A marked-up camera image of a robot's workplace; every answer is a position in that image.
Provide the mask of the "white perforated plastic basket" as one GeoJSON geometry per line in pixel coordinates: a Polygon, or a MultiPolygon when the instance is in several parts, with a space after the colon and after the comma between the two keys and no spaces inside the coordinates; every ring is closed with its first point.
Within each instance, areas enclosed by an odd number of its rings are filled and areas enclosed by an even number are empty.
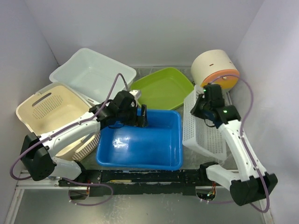
{"type": "Polygon", "coordinates": [[[226,142],[212,122],[197,118],[191,114],[201,87],[195,85],[194,90],[184,99],[183,146],[206,157],[224,161],[227,158],[226,142]]]}

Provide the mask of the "blue plastic tub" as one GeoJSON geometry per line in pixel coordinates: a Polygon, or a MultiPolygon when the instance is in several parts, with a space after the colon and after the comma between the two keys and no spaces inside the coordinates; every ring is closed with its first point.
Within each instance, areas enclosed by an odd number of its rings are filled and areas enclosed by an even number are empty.
{"type": "Polygon", "coordinates": [[[147,110],[147,127],[117,122],[100,132],[96,162],[104,167],[175,171],[183,164],[182,121],[174,110],[147,110]]]}

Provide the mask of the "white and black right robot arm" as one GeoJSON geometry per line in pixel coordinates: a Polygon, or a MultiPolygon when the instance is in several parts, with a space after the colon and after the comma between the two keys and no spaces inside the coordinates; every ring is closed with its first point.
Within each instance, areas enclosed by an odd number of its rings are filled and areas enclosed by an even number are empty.
{"type": "Polygon", "coordinates": [[[191,115],[213,123],[226,141],[238,169],[235,174],[216,162],[204,163],[199,167],[199,182],[205,186],[215,182],[225,187],[239,206],[262,199],[269,202],[278,179],[275,174],[269,174],[258,160],[243,131],[238,110],[234,105],[225,105],[221,86],[205,85],[191,115]]]}

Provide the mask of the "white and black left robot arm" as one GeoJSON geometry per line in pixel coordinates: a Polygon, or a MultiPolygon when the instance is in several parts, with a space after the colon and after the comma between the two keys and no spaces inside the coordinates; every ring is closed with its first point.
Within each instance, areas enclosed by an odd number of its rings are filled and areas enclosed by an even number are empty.
{"type": "Polygon", "coordinates": [[[25,136],[21,148],[20,160],[34,181],[49,176],[70,179],[76,186],[87,181],[87,174],[77,161],[67,161],[56,155],[71,143],[88,135],[94,135],[102,129],[115,128],[117,124],[124,126],[146,127],[147,107],[142,105],[141,113],[137,113],[137,101],[140,90],[120,91],[114,99],[95,105],[77,120],[44,133],[40,136],[30,133],[25,136]]]}

